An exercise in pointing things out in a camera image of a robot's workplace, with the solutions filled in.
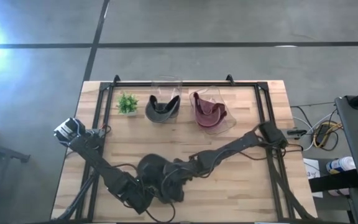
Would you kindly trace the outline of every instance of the wooden tabletop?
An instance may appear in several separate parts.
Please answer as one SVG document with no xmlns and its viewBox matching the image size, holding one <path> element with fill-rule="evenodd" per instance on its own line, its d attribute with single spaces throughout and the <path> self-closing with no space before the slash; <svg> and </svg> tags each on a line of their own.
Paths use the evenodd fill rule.
<svg viewBox="0 0 358 224">
<path fill-rule="evenodd" d="M 87 128 L 92 125 L 99 83 L 84 82 L 81 91 L 76 117 Z M 292 128 L 294 124 L 284 82 L 268 81 L 268 85 L 277 126 Z M 156 124 L 145 117 L 150 87 L 114 88 L 109 115 L 112 131 L 107 135 L 103 157 L 112 165 L 125 162 L 137 165 L 142 157 L 150 153 L 159 154 L 169 161 L 174 158 L 187 161 L 189 155 L 206 149 L 217 149 L 244 135 L 259 123 L 253 88 L 219 87 L 237 124 L 221 134 L 204 133 L 194 122 L 189 100 L 189 94 L 199 89 L 202 88 L 183 87 L 180 114 L 175 124 Z M 118 114 L 117 96 L 123 92 L 133 93 L 139 100 L 137 116 L 134 118 Z M 265 157 L 265 150 L 260 147 L 248 148 L 244 152 L 252 157 Z M 292 192 L 306 210 L 316 217 L 301 152 L 288 153 L 284 161 Z M 62 214 L 78 193 L 84 164 L 85 161 L 75 153 L 66 158 L 52 217 Z M 135 175 L 135 171 L 130 167 L 122 169 Z M 252 161 L 237 154 L 222 162 L 207 179 L 195 178 L 183 188 L 185 200 L 175 203 L 175 222 L 277 221 L 266 160 Z M 87 196 L 84 215 L 88 211 L 90 193 Z M 169 220 L 172 216 L 171 206 L 160 203 L 156 198 L 149 212 L 159 220 Z M 133 209 L 124 207 L 107 191 L 101 178 L 94 221 L 152 222 L 152 219 L 146 213 L 138 215 Z"/>
</svg>

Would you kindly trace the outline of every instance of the white cable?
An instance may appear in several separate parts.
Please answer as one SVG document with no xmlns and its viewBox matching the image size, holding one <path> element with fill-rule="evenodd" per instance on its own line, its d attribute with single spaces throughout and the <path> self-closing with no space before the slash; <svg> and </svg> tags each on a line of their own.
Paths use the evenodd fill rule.
<svg viewBox="0 0 358 224">
<path fill-rule="evenodd" d="M 300 118 L 297 118 L 297 117 L 293 117 L 293 118 L 304 122 L 304 123 L 310 128 L 309 131 L 306 132 L 306 134 L 308 134 L 310 131 L 313 131 L 314 128 L 315 128 L 317 125 L 319 125 L 322 121 L 324 121 L 324 119 L 328 118 L 328 117 L 329 117 L 331 114 L 333 114 L 334 112 L 335 112 L 335 111 L 333 111 L 332 113 L 330 113 L 330 114 L 328 114 L 327 116 L 323 117 L 321 120 L 319 120 L 319 121 L 318 121 L 315 125 L 313 125 L 312 127 L 311 127 L 306 121 L 304 121 L 304 120 L 302 120 L 302 119 L 300 119 Z M 303 151 L 309 150 L 312 146 L 313 146 L 313 143 L 311 143 L 310 146 L 309 146 L 307 149 L 303 150 Z"/>
<path fill-rule="evenodd" d="M 307 125 L 310 129 L 312 129 L 311 128 L 311 126 L 305 121 L 305 120 L 303 120 L 303 119 L 300 119 L 300 118 L 297 118 L 296 116 L 294 116 L 293 118 L 295 118 L 295 119 L 297 119 L 297 120 L 300 120 L 300 121 L 302 121 L 302 122 L 304 122 L 304 124 L 305 125 Z"/>
</svg>

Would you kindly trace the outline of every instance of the cable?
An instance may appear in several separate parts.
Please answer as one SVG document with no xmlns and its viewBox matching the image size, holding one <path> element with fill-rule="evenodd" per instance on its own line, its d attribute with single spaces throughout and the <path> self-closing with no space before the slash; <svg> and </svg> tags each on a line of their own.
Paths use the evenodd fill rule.
<svg viewBox="0 0 358 224">
<path fill-rule="evenodd" d="M 294 145 L 294 146 L 300 146 L 300 147 L 301 147 L 300 150 L 292 150 L 292 151 L 289 151 L 289 152 L 298 152 L 298 151 L 303 151 L 303 150 L 304 150 L 304 149 L 303 149 L 303 146 L 301 146 L 301 145 L 298 145 L 298 144 L 289 144 L 289 145 Z M 285 154 L 287 153 L 287 150 L 286 150 L 285 148 L 284 148 L 283 150 L 284 150 L 284 153 L 283 153 L 282 156 L 284 157 Z M 200 177 L 200 178 L 204 178 L 204 179 L 205 179 L 205 178 L 208 178 L 208 177 L 211 175 L 212 171 L 214 170 L 215 163 L 218 161 L 219 157 L 220 157 L 221 155 L 223 155 L 225 152 L 229 152 L 229 151 L 236 151 L 236 150 L 226 149 L 226 150 L 220 152 L 220 153 L 215 157 L 214 161 L 212 162 L 212 166 L 211 166 L 211 168 L 210 168 L 208 174 L 207 174 L 207 175 L 204 175 L 204 176 L 199 176 L 199 177 Z M 241 155 L 243 155 L 243 156 L 246 156 L 247 158 L 252 159 L 252 160 L 254 160 L 254 161 L 261 161 L 261 160 L 267 159 L 267 157 L 254 158 L 254 157 L 251 157 L 251 156 L 249 156 L 249 155 L 247 155 L 247 154 L 245 154 L 245 153 L 243 153 L 243 152 L 237 152 L 237 153 L 239 153 L 239 154 L 241 154 Z"/>
<path fill-rule="evenodd" d="M 134 168 L 134 169 L 136 170 L 137 175 L 139 175 L 139 171 L 138 171 L 137 167 L 136 167 L 135 165 L 129 164 L 129 163 L 119 164 L 119 165 L 112 166 L 112 167 L 109 167 L 109 168 L 118 168 L 118 167 L 122 167 L 122 166 L 130 166 L 130 167 Z M 140 177 L 139 179 L 140 179 L 140 184 L 142 185 L 143 195 L 145 196 L 145 187 L 144 187 L 144 183 L 143 183 L 143 178 Z M 122 203 L 122 204 L 123 204 L 125 207 L 127 207 L 127 208 L 132 208 L 131 206 L 125 204 L 125 202 Z M 173 205 L 172 202 L 170 202 L 170 205 L 171 205 L 171 207 L 172 207 L 172 209 L 173 209 L 173 215 L 172 215 L 171 219 L 169 219 L 168 221 L 160 221 L 160 220 L 156 219 L 147 209 L 145 210 L 145 212 L 148 214 L 148 216 L 149 216 L 152 220 L 154 220 L 154 221 L 157 222 L 157 223 L 169 223 L 169 222 L 171 222 L 171 221 L 175 218 L 175 216 L 176 216 L 175 206 Z"/>
<path fill-rule="evenodd" d="M 315 128 L 317 125 L 319 125 L 322 121 L 324 121 L 324 120 L 325 120 L 326 118 L 328 118 L 329 116 L 332 117 L 332 114 L 333 114 L 334 112 L 335 112 L 335 111 L 333 111 L 332 113 L 328 114 L 327 116 L 325 116 L 325 117 L 323 117 L 321 120 L 319 120 L 315 125 L 313 125 L 313 126 L 311 127 L 311 129 L 310 129 L 309 131 L 306 132 L 306 134 L 307 134 L 308 132 L 310 132 L 310 131 L 313 131 L 313 130 L 314 130 L 313 128 Z M 311 143 L 310 146 L 307 147 L 304 151 L 309 150 L 312 146 L 313 146 L 313 143 Z"/>
<path fill-rule="evenodd" d="M 104 138 L 104 137 L 105 137 L 107 134 L 109 134 L 110 131 L 111 131 L 110 125 L 105 125 L 104 127 L 105 127 L 105 128 L 104 128 L 105 133 L 104 133 L 104 135 L 100 136 L 100 138 Z"/>
<path fill-rule="evenodd" d="M 334 115 L 335 111 L 337 111 L 337 109 L 335 109 L 335 110 L 331 113 L 331 115 L 330 115 L 330 117 L 329 117 L 329 119 L 328 119 L 328 126 L 329 126 L 329 124 L 330 124 L 330 122 L 331 122 L 331 119 L 333 118 L 333 115 Z"/>
<path fill-rule="evenodd" d="M 318 134 L 319 134 L 319 132 L 320 132 L 320 131 L 317 131 L 317 130 L 321 130 L 322 125 L 325 125 L 325 124 L 328 125 L 328 126 L 330 126 L 330 128 L 325 132 L 324 137 L 323 137 L 323 140 L 321 141 L 321 143 L 317 145 L 316 138 L 317 138 L 317 136 L 318 136 Z M 337 133 L 333 132 L 333 129 L 336 128 L 336 127 L 339 127 L 339 128 L 337 128 L 336 130 L 341 129 L 341 128 L 342 128 L 341 125 L 342 125 L 341 123 L 337 123 L 337 122 L 330 121 L 330 120 L 329 120 L 328 122 L 327 122 L 327 121 L 323 121 L 323 122 L 316 128 L 316 130 L 315 130 L 314 133 L 313 133 L 313 137 L 312 137 L 312 143 L 313 143 L 313 145 L 314 145 L 315 147 L 317 147 L 317 148 L 320 148 L 320 149 L 323 149 L 323 150 L 326 150 L 326 151 L 332 151 L 332 150 L 334 150 L 334 148 L 336 147 L 336 145 L 337 145 L 338 142 L 339 142 L 339 136 L 338 136 Z M 334 134 L 336 135 L 335 146 L 332 147 L 332 149 L 325 149 L 322 145 L 327 141 L 328 134 L 331 134 L 331 133 L 334 133 Z"/>
<path fill-rule="evenodd" d="M 301 151 L 301 152 L 303 152 L 305 149 L 303 148 L 303 146 L 301 146 L 301 145 L 299 145 L 299 144 L 292 144 L 292 143 L 290 143 L 290 144 L 288 144 L 289 146 L 298 146 L 298 147 L 300 147 L 301 149 L 299 149 L 299 150 L 291 150 L 291 151 L 287 151 L 287 152 L 299 152 L 299 151 Z"/>
<path fill-rule="evenodd" d="M 296 106 L 316 106 L 316 105 L 326 105 L 326 104 L 331 104 L 331 103 L 335 103 L 335 102 L 311 103 L 311 104 L 308 104 L 308 105 L 295 105 L 295 106 L 290 106 L 290 107 L 296 107 Z"/>
<path fill-rule="evenodd" d="M 311 129 L 311 125 L 309 125 L 305 120 L 303 120 L 301 118 L 297 118 L 296 116 L 293 116 L 293 118 L 297 119 L 298 121 L 302 121 L 305 125 L 307 125 L 307 127 L 309 127 Z"/>
<path fill-rule="evenodd" d="M 152 216 L 152 214 L 150 214 L 150 212 L 149 212 L 148 210 L 146 210 L 146 213 L 149 215 L 149 217 L 150 217 L 152 220 L 154 220 L 154 221 L 157 222 L 157 223 L 170 223 L 170 222 L 175 218 L 175 215 L 177 214 L 177 211 L 176 211 L 176 209 L 175 209 L 175 206 L 173 206 L 173 203 L 172 203 L 172 202 L 170 202 L 170 205 L 171 205 L 171 207 L 172 207 L 172 209 L 173 209 L 173 215 L 172 215 L 172 218 L 169 219 L 168 221 L 164 221 L 164 222 L 163 222 L 163 221 L 160 221 L 160 220 L 154 218 L 154 216 Z"/>
<path fill-rule="evenodd" d="M 65 155 L 65 159 L 67 159 L 67 157 L 68 157 L 68 155 L 70 155 L 70 154 L 72 154 L 72 153 L 74 153 L 75 151 L 70 151 L 70 152 L 68 152 L 66 155 Z"/>
<path fill-rule="evenodd" d="M 302 108 L 300 108 L 300 106 L 291 106 L 292 108 L 298 108 L 302 113 L 303 113 L 303 116 L 305 117 L 305 119 L 307 120 L 307 122 L 308 122 L 308 125 L 311 127 L 311 123 L 310 123 L 310 121 L 309 121 L 309 119 L 308 119 L 308 117 L 307 117 L 307 115 L 306 115 L 306 113 L 303 111 L 303 109 Z"/>
</svg>

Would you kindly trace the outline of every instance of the white pot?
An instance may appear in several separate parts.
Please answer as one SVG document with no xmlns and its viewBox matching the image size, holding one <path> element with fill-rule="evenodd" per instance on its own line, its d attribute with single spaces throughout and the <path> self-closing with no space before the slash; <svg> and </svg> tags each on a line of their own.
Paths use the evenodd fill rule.
<svg viewBox="0 0 358 224">
<path fill-rule="evenodd" d="M 132 111 L 132 112 L 126 113 L 125 115 L 126 116 L 136 116 L 136 114 L 137 114 L 137 111 Z"/>
</svg>

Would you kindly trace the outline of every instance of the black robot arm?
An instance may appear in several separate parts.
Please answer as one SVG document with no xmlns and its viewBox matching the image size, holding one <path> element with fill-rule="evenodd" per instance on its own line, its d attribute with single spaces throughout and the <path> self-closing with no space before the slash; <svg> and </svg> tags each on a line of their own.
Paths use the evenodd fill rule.
<svg viewBox="0 0 358 224">
<path fill-rule="evenodd" d="M 180 159 L 170 162 L 156 154 L 146 155 L 137 166 L 138 176 L 133 177 L 111 166 L 99 155 L 97 150 L 102 140 L 99 131 L 86 130 L 79 120 L 67 119 L 55 129 L 55 136 L 61 144 L 89 162 L 102 176 L 111 194 L 139 214 L 147 210 L 153 197 L 163 203 L 183 201 L 183 185 L 186 181 L 194 177 L 207 178 L 224 159 L 248 147 L 281 149 L 288 145 L 282 132 L 273 123 L 262 123 L 219 149 L 201 151 L 190 156 L 188 162 Z"/>
<path fill-rule="evenodd" d="M 99 131 L 86 130 L 77 119 L 69 118 L 55 130 L 55 136 L 60 143 L 77 152 L 91 167 L 100 174 L 105 186 L 122 203 L 141 214 L 150 205 L 153 195 L 144 192 L 139 179 L 127 172 L 111 166 L 97 152 L 101 147 Z"/>
<path fill-rule="evenodd" d="M 283 149 L 288 145 L 283 133 L 271 122 L 257 125 L 253 130 L 245 133 L 239 139 L 215 150 L 197 152 L 189 157 L 188 162 L 175 159 L 165 165 L 163 169 L 164 179 L 161 184 L 161 193 L 165 201 L 173 198 L 183 200 L 184 192 L 180 182 L 186 182 L 193 177 L 207 178 L 213 169 L 220 163 L 248 147 L 261 146 Z"/>
</svg>

